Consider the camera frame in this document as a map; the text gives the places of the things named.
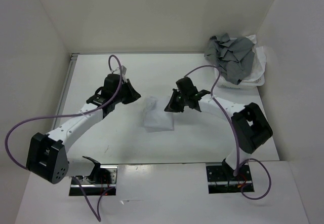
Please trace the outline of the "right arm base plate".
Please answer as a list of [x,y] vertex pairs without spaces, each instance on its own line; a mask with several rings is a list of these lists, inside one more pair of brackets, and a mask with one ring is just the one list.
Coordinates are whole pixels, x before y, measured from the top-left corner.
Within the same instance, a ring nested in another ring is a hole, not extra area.
[[254,192],[252,176],[248,165],[244,165],[238,176],[228,177],[221,164],[206,165],[209,194]]

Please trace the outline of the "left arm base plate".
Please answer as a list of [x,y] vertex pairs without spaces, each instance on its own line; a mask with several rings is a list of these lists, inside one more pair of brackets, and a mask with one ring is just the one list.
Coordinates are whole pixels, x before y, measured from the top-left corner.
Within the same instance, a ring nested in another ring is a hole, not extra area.
[[82,196],[115,196],[117,182],[117,165],[101,164],[99,161],[83,156],[83,159],[72,164],[72,172],[78,173],[70,184],[71,197]]

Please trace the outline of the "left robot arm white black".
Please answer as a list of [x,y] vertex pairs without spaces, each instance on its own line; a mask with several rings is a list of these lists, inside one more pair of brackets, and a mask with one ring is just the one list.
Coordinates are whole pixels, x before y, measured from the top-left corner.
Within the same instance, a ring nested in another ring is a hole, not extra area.
[[89,183],[101,177],[101,164],[91,157],[70,159],[68,151],[92,126],[101,122],[118,103],[135,102],[141,95],[133,88],[129,79],[118,74],[109,74],[104,85],[99,87],[76,117],[46,133],[35,134],[30,142],[26,168],[52,184],[64,177],[83,176]]

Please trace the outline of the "white skirt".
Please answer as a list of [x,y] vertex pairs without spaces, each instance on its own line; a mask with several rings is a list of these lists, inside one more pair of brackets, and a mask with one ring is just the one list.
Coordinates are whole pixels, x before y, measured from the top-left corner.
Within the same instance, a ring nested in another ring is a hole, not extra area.
[[145,98],[145,106],[143,110],[143,127],[146,132],[153,133],[174,130],[173,114],[165,111],[165,108],[170,99],[170,96],[149,96]]

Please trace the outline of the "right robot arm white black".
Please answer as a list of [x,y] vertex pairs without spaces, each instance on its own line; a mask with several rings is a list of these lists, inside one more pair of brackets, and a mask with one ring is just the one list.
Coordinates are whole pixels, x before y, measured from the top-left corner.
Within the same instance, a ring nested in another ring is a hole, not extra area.
[[235,179],[250,156],[273,136],[273,131],[256,103],[234,103],[215,97],[208,90],[198,90],[189,77],[176,82],[166,112],[182,113],[185,107],[227,120],[234,135],[235,149],[222,161],[222,174]]

